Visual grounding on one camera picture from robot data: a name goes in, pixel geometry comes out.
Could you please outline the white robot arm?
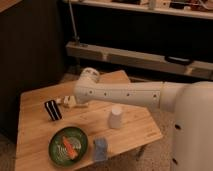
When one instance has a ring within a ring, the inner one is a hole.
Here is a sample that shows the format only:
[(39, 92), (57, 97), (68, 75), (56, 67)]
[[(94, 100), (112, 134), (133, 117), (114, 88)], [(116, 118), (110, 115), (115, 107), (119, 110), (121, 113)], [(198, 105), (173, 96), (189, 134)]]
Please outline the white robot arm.
[(91, 100), (174, 113), (171, 171), (213, 171), (213, 82), (102, 83), (99, 72), (87, 67), (67, 104)]

